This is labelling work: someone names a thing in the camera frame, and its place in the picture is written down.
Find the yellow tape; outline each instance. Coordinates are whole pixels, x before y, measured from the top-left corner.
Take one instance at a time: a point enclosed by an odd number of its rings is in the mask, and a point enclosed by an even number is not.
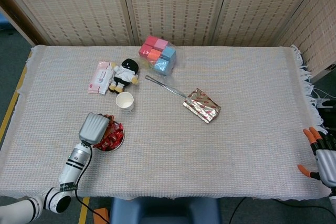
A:
[[[83,203],[86,204],[87,206],[89,205],[89,201],[90,201],[90,197],[85,197],[83,199]],[[86,208],[86,206],[82,205],[82,208],[80,209],[78,224],[85,224],[87,213],[88,213],[88,209]]]
[[[27,72],[27,66],[24,67],[22,73],[21,73],[21,77],[19,79],[19,82],[17,83],[17,86],[16,86],[16,89],[14,91],[14,94],[12,96],[12,99],[9,103],[9,106],[8,106],[8,109],[6,111],[6,114],[5,114],[5,117],[2,121],[2,124],[1,124],[1,127],[0,127],[0,143],[2,141],[2,138],[5,134],[5,131],[6,131],[6,128],[7,128],[7,125],[8,125],[8,122],[9,122],[9,119],[11,118],[10,116],[12,115],[12,112],[14,110],[14,106],[15,106],[15,103],[16,103],[16,100],[19,96],[19,94],[17,93],[17,90],[19,88],[21,88],[22,86],[22,83],[23,83],[23,80],[25,79],[25,75],[26,75],[26,72]]]

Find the table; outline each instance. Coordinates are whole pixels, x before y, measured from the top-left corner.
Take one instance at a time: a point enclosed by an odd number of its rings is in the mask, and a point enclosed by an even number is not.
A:
[[[137,59],[139,47],[33,48],[27,74],[0,152],[0,195],[21,197],[58,176],[89,112],[113,114],[125,128],[115,152],[94,150],[81,196],[253,196],[309,199],[328,194],[304,177],[314,168],[302,133],[321,122],[309,104],[308,84],[293,48],[183,47],[174,86],[196,87],[221,107],[205,124],[183,99],[145,80],[130,85],[135,107],[122,112],[116,95],[88,94],[98,61]]]

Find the woven screen panel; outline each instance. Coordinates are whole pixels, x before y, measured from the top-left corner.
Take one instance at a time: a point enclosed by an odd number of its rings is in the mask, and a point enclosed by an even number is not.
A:
[[[120,0],[23,0],[58,46],[130,45]]]
[[[268,46],[301,0],[225,0],[217,46]]]
[[[313,76],[336,61],[336,0],[304,0],[276,45],[295,44]]]
[[[175,45],[207,44],[218,0],[132,0],[136,28],[142,44],[148,35]]]

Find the red candy wrapper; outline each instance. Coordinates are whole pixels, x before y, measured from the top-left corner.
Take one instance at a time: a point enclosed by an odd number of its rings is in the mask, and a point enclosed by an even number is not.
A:
[[[221,109],[221,106],[217,105],[200,89],[196,89],[188,95],[184,100],[183,106],[187,107],[206,123],[216,118]]]
[[[93,147],[100,149],[101,151],[108,152],[117,149],[122,144],[124,139],[124,130],[121,123],[117,123],[113,120],[113,116],[104,116],[110,119],[109,125],[102,140]]]

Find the black cable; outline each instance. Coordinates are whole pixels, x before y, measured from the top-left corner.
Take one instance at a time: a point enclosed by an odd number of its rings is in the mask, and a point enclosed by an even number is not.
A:
[[[247,197],[244,197],[244,198],[238,203],[238,205],[236,206],[235,210],[233,211],[233,213],[232,213],[232,215],[231,215],[229,224],[231,224],[231,221],[232,221],[232,219],[233,219],[233,216],[235,215],[235,213],[236,213],[238,207],[240,206],[241,203],[243,203],[243,201],[244,201],[246,198],[247,198]]]
[[[91,163],[91,159],[92,159],[92,147],[91,145],[88,145],[89,148],[90,148],[90,158],[89,158],[89,162],[87,164],[87,166],[84,168],[83,172],[79,175],[79,178],[77,180],[77,183],[76,185],[79,184],[79,181],[80,179],[82,178],[84,172],[86,171],[86,169],[89,167],[90,163]],[[83,201],[81,201],[79,198],[78,198],[78,195],[77,195],[77,189],[75,190],[75,196],[76,196],[76,199],[83,205],[85,206],[87,209],[89,209],[91,212],[93,212],[94,214],[98,215],[102,220],[104,220],[107,224],[110,224],[110,222],[108,222],[102,215],[100,215],[99,213],[97,213],[96,211],[92,210],[88,205],[86,205]]]
[[[291,205],[291,204],[284,203],[284,202],[282,202],[281,200],[278,200],[278,199],[273,199],[273,200],[276,201],[276,202],[279,202],[279,203],[281,203],[281,204],[283,204],[283,205],[285,205],[285,206],[288,206],[288,207],[297,207],[297,208],[321,208],[321,209],[324,209],[324,210],[328,211],[329,213],[331,213],[331,214],[334,216],[334,218],[336,218],[335,214],[334,214],[332,211],[330,211],[328,208],[326,208],[326,207],[320,207],[320,206],[293,206],[293,205]]]

